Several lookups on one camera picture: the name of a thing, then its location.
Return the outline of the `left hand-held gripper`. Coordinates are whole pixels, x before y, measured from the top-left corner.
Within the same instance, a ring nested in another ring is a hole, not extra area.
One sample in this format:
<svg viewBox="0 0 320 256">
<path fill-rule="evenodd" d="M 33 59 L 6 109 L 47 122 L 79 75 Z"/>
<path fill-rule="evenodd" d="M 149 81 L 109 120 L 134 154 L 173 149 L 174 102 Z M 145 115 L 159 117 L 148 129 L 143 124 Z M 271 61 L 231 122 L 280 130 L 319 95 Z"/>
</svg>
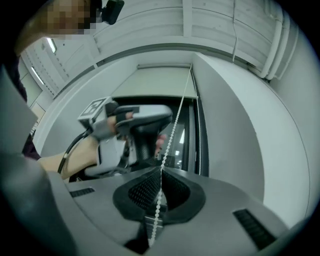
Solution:
<svg viewBox="0 0 320 256">
<path fill-rule="evenodd" d="M 154 157 L 158 135 L 173 119 L 161 104 L 118 105 L 110 96 L 93 100 L 78 121 L 98 142 L 96 165 L 86 177 L 125 174 Z"/>
</svg>

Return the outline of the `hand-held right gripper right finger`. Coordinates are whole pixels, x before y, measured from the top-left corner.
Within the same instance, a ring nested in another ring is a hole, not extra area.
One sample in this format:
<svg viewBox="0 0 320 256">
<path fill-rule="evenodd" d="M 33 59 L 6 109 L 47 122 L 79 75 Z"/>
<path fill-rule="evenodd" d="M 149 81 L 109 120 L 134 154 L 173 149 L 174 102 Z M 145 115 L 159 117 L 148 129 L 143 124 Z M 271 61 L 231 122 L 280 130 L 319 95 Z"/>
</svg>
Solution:
<svg viewBox="0 0 320 256">
<path fill-rule="evenodd" d="M 201 210 L 185 223 L 165 225 L 151 256 L 278 256 L 288 227 L 270 209 L 224 181 L 166 168 L 187 185 L 203 189 Z"/>
</svg>

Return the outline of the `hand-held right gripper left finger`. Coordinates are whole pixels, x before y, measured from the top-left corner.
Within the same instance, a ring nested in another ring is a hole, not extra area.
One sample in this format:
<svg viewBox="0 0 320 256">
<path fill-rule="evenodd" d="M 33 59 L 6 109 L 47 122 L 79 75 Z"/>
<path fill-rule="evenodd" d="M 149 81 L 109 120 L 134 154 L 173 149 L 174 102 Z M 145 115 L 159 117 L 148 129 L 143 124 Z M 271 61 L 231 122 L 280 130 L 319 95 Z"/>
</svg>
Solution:
<svg viewBox="0 0 320 256">
<path fill-rule="evenodd" d="M 143 206 L 160 188 L 158 168 L 63 185 L 63 219 L 78 254 L 161 254 L 148 243 Z"/>
</svg>

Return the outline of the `person's left hand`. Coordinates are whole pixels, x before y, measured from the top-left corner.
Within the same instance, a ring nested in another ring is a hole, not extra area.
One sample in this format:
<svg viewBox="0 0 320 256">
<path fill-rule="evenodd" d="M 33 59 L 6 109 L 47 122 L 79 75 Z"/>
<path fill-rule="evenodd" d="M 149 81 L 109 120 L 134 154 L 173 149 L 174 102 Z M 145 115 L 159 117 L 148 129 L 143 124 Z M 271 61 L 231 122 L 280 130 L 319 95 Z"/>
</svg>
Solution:
<svg viewBox="0 0 320 256">
<path fill-rule="evenodd" d="M 102 120 L 93 123 L 92 135 L 98 140 L 113 135 L 127 137 L 137 160 L 147 160 L 156 152 L 158 135 L 172 121 L 172 110 L 162 104 L 119 105 L 116 101 L 102 107 Z"/>
</svg>

